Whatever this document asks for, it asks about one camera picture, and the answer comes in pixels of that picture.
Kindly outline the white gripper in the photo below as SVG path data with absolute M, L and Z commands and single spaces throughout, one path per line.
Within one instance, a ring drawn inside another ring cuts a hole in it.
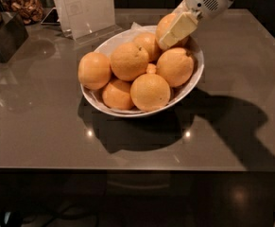
M 213 19 L 231 4 L 231 0 L 182 0 L 173 10 L 176 17 L 161 37 L 160 43 L 169 49 L 194 32 L 198 20 Z

